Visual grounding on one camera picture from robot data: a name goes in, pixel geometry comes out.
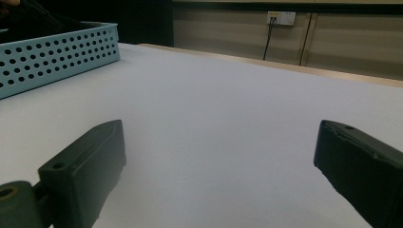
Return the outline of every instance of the electrical outlet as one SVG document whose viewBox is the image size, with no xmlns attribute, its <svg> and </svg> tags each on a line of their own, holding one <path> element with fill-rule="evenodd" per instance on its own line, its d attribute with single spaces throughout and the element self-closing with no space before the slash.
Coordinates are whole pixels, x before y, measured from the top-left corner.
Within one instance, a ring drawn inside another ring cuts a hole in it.
<svg viewBox="0 0 403 228">
<path fill-rule="evenodd" d="M 267 13 L 267 24 L 270 24 L 270 22 L 275 19 L 274 24 L 279 25 L 279 21 L 281 19 L 281 12 L 280 11 L 269 11 Z"/>
<path fill-rule="evenodd" d="M 275 19 L 275 25 L 293 26 L 296 20 L 296 13 L 290 11 L 268 11 L 267 24 Z"/>
<path fill-rule="evenodd" d="M 295 12 L 282 12 L 279 23 L 284 26 L 293 26 L 296 20 Z"/>
</svg>

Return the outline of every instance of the wall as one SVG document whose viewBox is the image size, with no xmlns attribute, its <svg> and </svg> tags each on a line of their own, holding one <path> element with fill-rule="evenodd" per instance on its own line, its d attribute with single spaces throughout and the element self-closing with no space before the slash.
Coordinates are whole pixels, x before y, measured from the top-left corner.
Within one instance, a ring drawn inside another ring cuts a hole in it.
<svg viewBox="0 0 403 228">
<path fill-rule="evenodd" d="M 175 47 L 262 59 L 266 20 L 266 11 L 174 9 Z M 266 60 L 403 80 L 402 28 L 403 16 L 298 13 L 293 27 L 273 29 Z"/>
</svg>

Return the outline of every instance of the black cable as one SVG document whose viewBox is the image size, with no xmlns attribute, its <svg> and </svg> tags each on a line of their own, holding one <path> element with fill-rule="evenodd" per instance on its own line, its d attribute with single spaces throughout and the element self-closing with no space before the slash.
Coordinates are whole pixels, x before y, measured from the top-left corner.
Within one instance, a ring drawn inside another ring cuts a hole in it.
<svg viewBox="0 0 403 228">
<path fill-rule="evenodd" d="M 269 47 L 270 38 L 272 36 L 272 30 L 273 30 L 273 25 L 275 24 L 275 21 L 276 21 L 276 17 L 271 17 L 270 18 L 269 34 L 267 35 L 267 43 L 266 43 L 266 48 L 264 49 L 263 61 L 266 60 L 267 48 Z"/>
</svg>

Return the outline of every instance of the light blue perforated basket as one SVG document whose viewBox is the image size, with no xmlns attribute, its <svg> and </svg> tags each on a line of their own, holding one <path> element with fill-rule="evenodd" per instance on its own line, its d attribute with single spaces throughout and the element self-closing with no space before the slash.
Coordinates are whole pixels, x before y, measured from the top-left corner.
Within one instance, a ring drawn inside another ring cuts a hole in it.
<svg viewBox="0 0 403 228">
<path fill-rule="evenodd" d="M 0 45 L 0 99 L 119 61 L 117 25 L 93 25 Z"/>
</svg>

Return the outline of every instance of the white table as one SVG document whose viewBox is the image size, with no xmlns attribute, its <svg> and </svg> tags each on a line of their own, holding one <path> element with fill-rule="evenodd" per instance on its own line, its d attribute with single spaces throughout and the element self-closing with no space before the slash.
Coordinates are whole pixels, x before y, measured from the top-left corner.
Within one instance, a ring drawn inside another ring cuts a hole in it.
<svg viewBox="0 0 403 228">
<path fill-rule="evenodd" d="M 1 183 L 36 183 L 122 119 L 128 164 L 95 228 L 370 227 L 314 167 L 317 131 L 342 122 L 403 150 L 402 87 L 120 48 L 118 63 L 0 101 Z"/>
</svg>

